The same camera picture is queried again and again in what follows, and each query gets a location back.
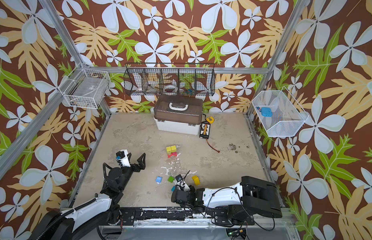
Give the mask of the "yellow wood block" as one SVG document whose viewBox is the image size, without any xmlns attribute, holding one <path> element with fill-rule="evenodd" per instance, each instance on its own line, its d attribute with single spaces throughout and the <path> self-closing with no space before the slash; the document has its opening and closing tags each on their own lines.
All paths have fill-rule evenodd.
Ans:
<svg viewBox="0 0 372 240">
<path fill-rule="evenodd" d="M 199 179 L 199 177 L 198 176 L 192 176 L 192 180 L 193 180 L 193 182 L 194 182 L 194 184 L 196 185 L 196 186 L 199 186 L 201 183 L 200 183 L 200 179 Z"/>
</svg>

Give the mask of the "blue letter cube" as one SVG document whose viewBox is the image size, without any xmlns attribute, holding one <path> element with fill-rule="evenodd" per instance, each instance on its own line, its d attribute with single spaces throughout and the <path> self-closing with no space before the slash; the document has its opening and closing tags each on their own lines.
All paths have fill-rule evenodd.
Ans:
<svg viewBox="0 0 372 240">
<path fill-rule="evenodd" d="M 156 183 L 160 184 L 162 182 L 162 179 L 163 179 L 162 177 L 159 177 L 159 176 L 156 177 Z"/>
</svg>

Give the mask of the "red wood block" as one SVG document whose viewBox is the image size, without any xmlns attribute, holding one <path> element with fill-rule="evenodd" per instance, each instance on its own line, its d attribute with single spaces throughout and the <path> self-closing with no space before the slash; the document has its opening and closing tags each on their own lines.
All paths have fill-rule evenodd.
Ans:
<svg viewBox="0 0 372 240">
<path fill-rule="evenodd" d="M 174 152 L 174 153 L 171 153 L 170 155 L 168 155 L 168 158 L 177 157 L 177 156 L 178 156 L 178 153 Z"/>
</svg>

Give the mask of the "yellow-green small cube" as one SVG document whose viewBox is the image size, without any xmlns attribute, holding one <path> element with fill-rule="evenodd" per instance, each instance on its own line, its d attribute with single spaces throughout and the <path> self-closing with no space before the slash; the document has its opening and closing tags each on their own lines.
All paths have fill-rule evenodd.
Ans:
<svg viewBox="0 0 372 240">
<path fill-rule="evenodd" d="M 171 150 L 172 150 L 172 153 L 175 153 L 177 151 L 177 147 L 175 145 L 171 146 Z"/>
</svg>

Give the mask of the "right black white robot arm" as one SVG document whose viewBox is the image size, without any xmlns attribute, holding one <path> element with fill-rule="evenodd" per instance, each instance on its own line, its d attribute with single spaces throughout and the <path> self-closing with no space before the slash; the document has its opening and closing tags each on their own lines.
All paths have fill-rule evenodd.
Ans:
<svg viewBox="0 0 372 240">
<path fill-rule="evenodd" d="M 254 215 L 272 220 L 283 217 L 276 185 L 249 176 L 243 176 L 235 185 L 218 189 L 195 189 L 180 182 L 173 190 L 171 201 L 195 214 L 210 216 L 212 224 L 220 227 L 254 225 Z"/>
</svg>

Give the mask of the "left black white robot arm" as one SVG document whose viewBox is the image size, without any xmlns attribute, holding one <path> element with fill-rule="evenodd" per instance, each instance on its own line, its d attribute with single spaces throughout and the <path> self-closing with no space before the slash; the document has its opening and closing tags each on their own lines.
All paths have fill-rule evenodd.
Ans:
<svg viewBox="0 0 372 240">
<path fill-rule="evenodd" d="M 132 154 L 126 150 L 116 153 L 118 167 L 103 163 L 104 182 L 100 193 L 74 208 L 62 212 L 51 211 L 32 232 L 30 240 L 76 240 L 103 224 L 120 223 L 119 201 L 133 173 L 146 168 L 146 154 L 136 164 L 130 163 Z"/>
</svg>

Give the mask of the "green wood cube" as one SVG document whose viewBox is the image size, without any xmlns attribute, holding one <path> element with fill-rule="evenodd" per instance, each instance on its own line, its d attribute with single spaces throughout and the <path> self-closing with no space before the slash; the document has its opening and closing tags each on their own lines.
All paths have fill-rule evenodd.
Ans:
<svg viewBox="0 0 372 240">
<path fill-rule="evenodd" d="M 175 180 L 175 178 L 174 178 L 174 177 L 172 177 L 172 176 L 169 176 L 169 178 L 168 178 L 168 181 L 169 181 L 170 183 L 173 183 L 173 182 L 174 182 L 174 180 Z"/>
</svg>

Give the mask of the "black battery pack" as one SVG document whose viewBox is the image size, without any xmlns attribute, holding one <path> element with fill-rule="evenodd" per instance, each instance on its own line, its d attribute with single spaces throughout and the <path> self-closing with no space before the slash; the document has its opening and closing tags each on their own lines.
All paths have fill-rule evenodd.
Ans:
<svg viewBox="0 0 372 240">
<path fill-rule="evenodd" d="M 207 123 L 201 123 L 199 137 L 201 139 L 208 140 L 209 139 L 209 136 L 210 136 L 210 128 L 211 128 L 211 124 L 210 123 L 208 123 L 208 122 Z"/>
</svg>

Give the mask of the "brown lid storage box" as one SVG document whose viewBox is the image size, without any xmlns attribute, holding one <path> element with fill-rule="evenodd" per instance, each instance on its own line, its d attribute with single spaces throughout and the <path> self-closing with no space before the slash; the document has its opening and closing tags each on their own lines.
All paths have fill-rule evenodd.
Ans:
<svg viewBox="0 0 372 240">
<path fill-rule="evenodd" d="M 182 96 L 161 95 L 154 107 L 154 120 L 160 131 L 198 135 L 203 101 Z"/>
</svg>

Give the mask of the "yellow connector plug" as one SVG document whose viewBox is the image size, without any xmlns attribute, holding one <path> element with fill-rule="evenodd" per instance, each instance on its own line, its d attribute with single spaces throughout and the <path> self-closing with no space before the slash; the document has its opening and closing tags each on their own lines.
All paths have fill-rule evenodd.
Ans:
<svg viewBox="0 0 372 240">
<path fill-rule="evenodd" d="M 206 121 L 207 121 L 209 124 L 212 124 L 212 123 L 215 121 L 215 119 L 214 119 L 212 116 L 210 116 L 210 117 L 207 117 L 207 118 L 206 118 Z"/>
</svg>

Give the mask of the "blue object in basket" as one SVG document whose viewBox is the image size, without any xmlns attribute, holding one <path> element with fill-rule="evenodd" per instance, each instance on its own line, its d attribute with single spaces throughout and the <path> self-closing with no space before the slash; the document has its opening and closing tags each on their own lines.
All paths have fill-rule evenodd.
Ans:
<svg viewBox="0 0 372 240">
<path fill-rule="evenodd" d="M 268 118 L 270 118 L 270 117 L 272 117 L 273 112 L 272 112 L 272 110 L 271 110 L 270 108 L 262 107 L 262 108 L 261 108 L 261 115 L 262 115 L 263 117 L 268 117 Z"/>
</svg>

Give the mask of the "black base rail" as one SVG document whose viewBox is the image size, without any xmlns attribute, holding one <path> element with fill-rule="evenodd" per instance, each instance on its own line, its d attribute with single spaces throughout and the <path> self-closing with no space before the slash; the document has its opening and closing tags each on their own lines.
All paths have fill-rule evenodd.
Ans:
<svg viewBox="0 0 372 240">
<path fill-rule="evenodd" d="M 181 208 L 114 208 L 107 213 L 108 225 L 136 226 L 139 221 L 165 221 L 165 222 L 208 222 L 219 227 L 231 228 L 240 225 L 255 224 L 254 218 L 240 208 L 238 214 L 234 213 L 235 207 L 219 207 L 213 209 Z"/>
</svg>

